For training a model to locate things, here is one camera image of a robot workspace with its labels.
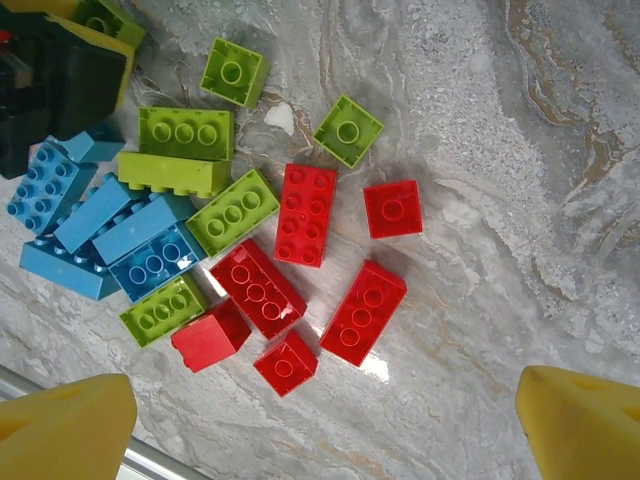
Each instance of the red 2x2 brick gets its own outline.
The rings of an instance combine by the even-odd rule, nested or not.
[[[276,235],[276,260],[310,267],[322,265],[335,188],[335,170],[287,165]]]
[[[300,335],[291,331],[256,360],[253,366],[283,397],[313,376],[318,359]]]
[[[236,353],[249,335],[249,325],[227,300],[171,335],[171,345],[196,373]]]
[[[365,188],[371,238],[422,232],[422,211],[415,180]]]
[[[365,261],[320,346],[359,367],[406,293],[402,278]]]
[[[210,271],[267,339],[293,325],[307,309],[302,297],[252,239],[238,245]]]

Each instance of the green 2x4 brick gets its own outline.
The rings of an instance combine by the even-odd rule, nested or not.
[[[187,228],[214,256],[278,211],[280,202],[262,174],[253,169],[187,220]]]
[[[188,275],[176,277],[120,315],[141,347],[202,315],[207,301]]]
[[[269,68],[262,55],[216,38],[200,86],[241,107],[255,108]]]
[[[383,129],[384,125],[369,112],[342,95],[313,138],[347,167],[354,168]]]
[[[233,157],[233,113],[140,107],[140,152],[230,161]]]
[[[81,0],[72,20],[131,45],[134,49],[140,46],[146,35],[131,15],[110,0]]]

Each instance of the blue lego brick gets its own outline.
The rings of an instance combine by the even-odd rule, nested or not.
[[[97,169],[91,164],[76,165],[45,142],[33,156],[7,212],[36,235],[51,233],[57,220],[80,200]]]
[[[124,147],[120,132],[107,121],[79,133],[70,140],[60,141],[51,137],[63,153],[75,163],[110,162]]]
[[[58,219],[59,227],[54,236],[69,252],[73,253],[87,241],[105,233],[108,222],[136,200],[149,195],[146,190],[131,190],[120,183],[113,173],[107,173],[102,186],[87,191],[87,199],[71,207],[69,217]]]
[[[120,290],[120,285],[91,246],[72,255],[50,236],[36,237],[24,244],[20,268],[93,300],[101,300]]]
[[[140,202],[113,219],[114,225],[93,239],[106,265],[112,265],[130,251],[196,211],[189,197],[152,193],[150,203]]]
[[[129,300],[136,303],[206,257],[184,222],[180,222],[118,260],[109,271]]]

